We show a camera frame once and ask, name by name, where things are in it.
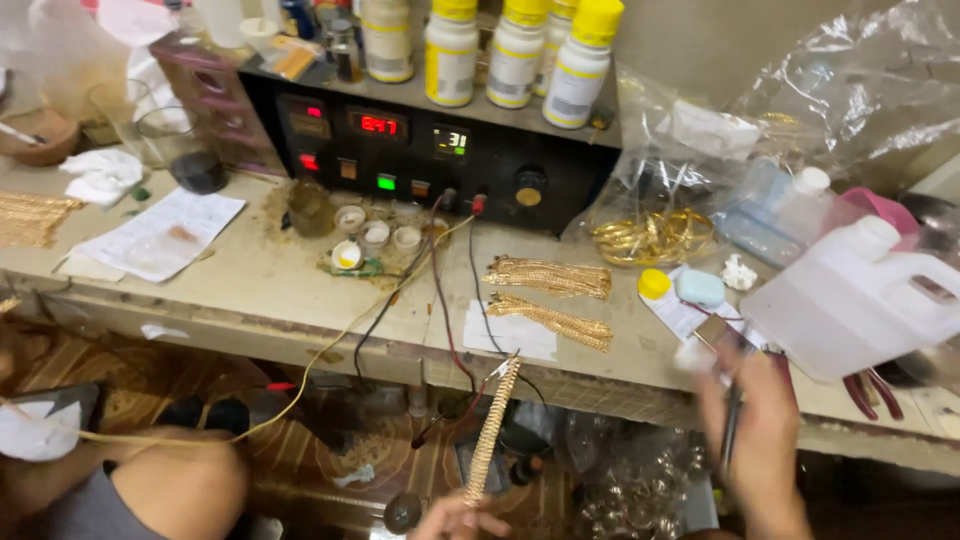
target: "terracotta bowl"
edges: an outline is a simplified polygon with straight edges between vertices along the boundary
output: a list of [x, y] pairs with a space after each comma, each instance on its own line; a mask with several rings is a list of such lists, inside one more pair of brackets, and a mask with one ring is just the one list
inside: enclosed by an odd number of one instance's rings
[[31, 167], [49, 167], [66, 160], [80, 139], [80, 124], [63, 118], [53, 110], [40, 108], [0, 119], [22, 134], [40, 135], [43, 144], [30, 145], [0, 133], [0, 155]]

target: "pliers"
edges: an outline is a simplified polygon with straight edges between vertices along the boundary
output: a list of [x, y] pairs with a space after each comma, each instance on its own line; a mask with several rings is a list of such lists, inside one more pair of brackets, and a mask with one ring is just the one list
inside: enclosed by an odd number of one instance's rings
[[860, 412], [862, 412], [868, 420], [875, 422], [879, 419], [874, 408], [870, 405], [871, 400], [864, 378], [868, 379], [874, 388], [876, 388], [876, 393], [880, 395], [880, 399], [883, 400], [890, 410], [890, 416], [894, 420], [903, 420], [903, 409], [900, 408], [900, 403], [897, 402], [893, 391], [890, 390], [887, 383], [884, 382], [873, 369], [854, 373], [853, 375], [848, 375], [843, 378], [843, 384], [847, 387], [847, 393], [850, 394], [851, 399], [856, 404], [856, 407], [860, 409]]

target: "pink container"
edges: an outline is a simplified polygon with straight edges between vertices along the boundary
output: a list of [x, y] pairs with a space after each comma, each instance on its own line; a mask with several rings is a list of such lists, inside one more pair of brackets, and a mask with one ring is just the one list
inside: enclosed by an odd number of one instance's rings
[[894, 251], [911, 251], [913, 246], [916, 245], [920, 224], [910, 215], [910, 211], [904, 205], [886, 197], [880, 197], [866, 187], [850, 189], [841, 195], [840, 199], [851, 206], [878, 215], [883, 218], [883, 221], [893, 225], [900, 236], [903, 237], [903, 240], [894, 247]]

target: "green indicator light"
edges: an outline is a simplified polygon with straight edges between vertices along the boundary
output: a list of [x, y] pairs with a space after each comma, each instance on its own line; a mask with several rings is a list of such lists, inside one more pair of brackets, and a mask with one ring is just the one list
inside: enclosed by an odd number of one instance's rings
[[396, 189], [396, 181], [393, 178], [378, 176], [376, 177], [376, 186], [380, 189], [389, 189], [393, 191]]

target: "person's hand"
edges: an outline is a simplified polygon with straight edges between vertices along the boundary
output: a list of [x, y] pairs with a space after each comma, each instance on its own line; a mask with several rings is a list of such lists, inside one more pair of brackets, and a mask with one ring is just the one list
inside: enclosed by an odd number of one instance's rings
[[[747, 356], [723, 351], [718, 364], [736, 373], [743, 390], [731, 470], [726, 479], [743, 508], [748, 537], [812, 538], [797, 490], [797, 431], [800, 414], [783, 375], [763, 353]], [[714, 459], [719, 458], [727, 422], [727, 398], [714, 375], [697, 380], [704, 432]]]
[[500, 538], [510, 535], [509, 525], [483, 511], [489, 498], [485, 497], [478, 508], [467, 506], [464, 498], [459, 492], [435, 501], [407, 540], [472, 540], [480, 528]]

